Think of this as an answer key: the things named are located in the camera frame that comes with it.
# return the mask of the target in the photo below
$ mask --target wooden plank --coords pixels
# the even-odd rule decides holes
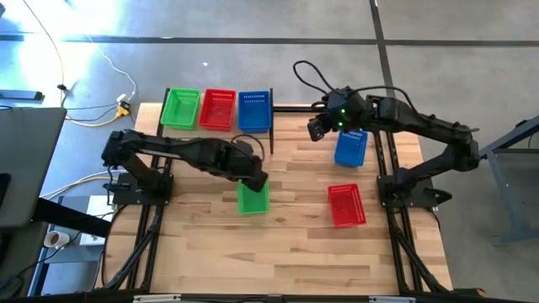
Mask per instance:
[[[136,130],[155,134],[160,110],[161,104],[141,104]],[[333,160],[337,134],[310,141],[306,123],[311,116],[275,114],[273,156],[269,155],[267,134],[257,135],[267,152],[264,170],[269,173],[271,210],[265,215],[239,215],[235,183],[201,173],[185,162],[174,162],[173,198],[163,217],[152,292],[397,293],[387,218],[376,189],[378,167],[372,135],[365,165],[341,167]],[[236,127],[232,132],[164,131],[177,138],[230,139],[237,134]],[[417,136],[399,133],[395,141],[401,166],[423,161]],[[250,143],[260,155],[257,144]],[[366,212],[364,226],[333,227],[327,187],[342,183],[358,184]],[[109,279],[131,252],[139,213],[139,206],[129,206],[113,226],[106,254]],[[410,210],[410,219],[419,256],[450,288],[434,217],[425,210]],[[403,262],[411,284],[405,256]],[[141,262],[139,276],[145,263]]]

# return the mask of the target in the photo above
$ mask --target green basket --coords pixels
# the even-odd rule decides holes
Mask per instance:
[[[237,210],[240,215],[263,214],[270,210],[270,181],[266,181],[262,190],[257,193],[241,181],[237,182]]]
[[[200,91],[170,88],[161,124],[180,130],[193,130],[200,107]]]

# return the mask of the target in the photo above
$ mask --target red basket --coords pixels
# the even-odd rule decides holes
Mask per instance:
[[[362,225],[367,222],[357,184],[330,186],[328,194],[335,227]]]
[[[229,131],[232,127],[235,103],[235,91],[206,89],[200,112],[200,126],[208,130]]]

